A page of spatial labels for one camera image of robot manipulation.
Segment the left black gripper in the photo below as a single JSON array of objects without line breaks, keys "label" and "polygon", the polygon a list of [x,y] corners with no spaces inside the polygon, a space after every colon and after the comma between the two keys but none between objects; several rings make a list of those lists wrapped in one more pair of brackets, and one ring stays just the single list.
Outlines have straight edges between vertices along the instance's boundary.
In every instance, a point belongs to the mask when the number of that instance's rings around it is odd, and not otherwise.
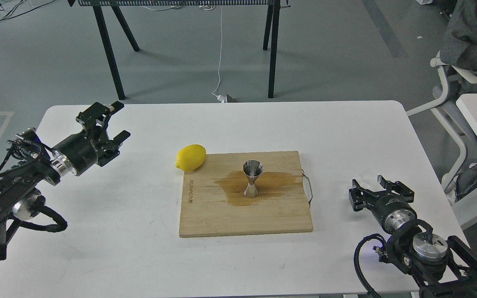
[{"label": "left black gripper", "polygon": [[82,125],[83,132],[72,134],[54,146],[51,166],[61,176],[68,172],[79,176],[93,164],[103,167],[117,158],[121,145],[131,134],[123,130],[108,139],[107,128],[110,118],[123,108],[120,101],[107,105],[95,102],[78,113],[76,121]]}]

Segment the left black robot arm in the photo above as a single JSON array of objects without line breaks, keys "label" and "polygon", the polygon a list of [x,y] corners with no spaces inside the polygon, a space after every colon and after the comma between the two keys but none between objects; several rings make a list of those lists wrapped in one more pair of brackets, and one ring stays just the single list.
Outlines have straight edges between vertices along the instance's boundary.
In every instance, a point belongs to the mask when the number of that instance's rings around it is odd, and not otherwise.
[{"label": "left black robot arm", "polygon": [[122,131],[110,139],[108,121],[124,108],[122,102],[110,105],[94,103],[79,113],[76,121],[82,130],[48,147],[29,128],[9,141],[0,164],[0,261],[7,257],[7,245],[18,228],[57,233],[66,230],[67,222],[45,205],[38,183],[51,185],[72,173],[79,176],[94,164],[104,166],[116,158],[122,143],[130,136]]}]

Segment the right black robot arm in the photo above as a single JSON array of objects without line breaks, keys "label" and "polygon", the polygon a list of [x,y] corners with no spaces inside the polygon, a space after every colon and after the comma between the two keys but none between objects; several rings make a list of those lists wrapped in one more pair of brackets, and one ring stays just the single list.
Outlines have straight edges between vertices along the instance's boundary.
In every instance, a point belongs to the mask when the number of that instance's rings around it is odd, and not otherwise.
[{"label": "right black robot arm", "polygon": [[421,298],[477,298],[477,255],[457,236],[443,239],[434,234],[410,206],[414,192],[401,181],[378,175],[377,182],[382,191],[363,188],[355,179],[349,190],[352,209],[371,211],[390,235],[387,240],[378,233],[366,236],[355,249],[354,268],[367,294],[379,297],[361,271],[360,250],[366,242],[377,240],[381,245],[373,250],[378,260],[410,275]]}]

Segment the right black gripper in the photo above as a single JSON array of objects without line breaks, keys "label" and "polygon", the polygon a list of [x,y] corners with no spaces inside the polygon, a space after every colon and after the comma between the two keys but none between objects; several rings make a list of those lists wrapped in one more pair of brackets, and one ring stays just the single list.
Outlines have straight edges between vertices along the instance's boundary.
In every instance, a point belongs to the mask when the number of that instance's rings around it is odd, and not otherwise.
[{"label": "right black gripper", "polygon": [[382,229],[392,235],[405,223],[418,218],[416,211],[410,206],[414,201],[414,192],[401,181],[392,182],[382,175],[377,176],[377,182],[387,192],[383,197],[381,191],[363,188],[356,179],[352,179],[349,202],[355,212],[364,208],[372,209],[372,214]]}]

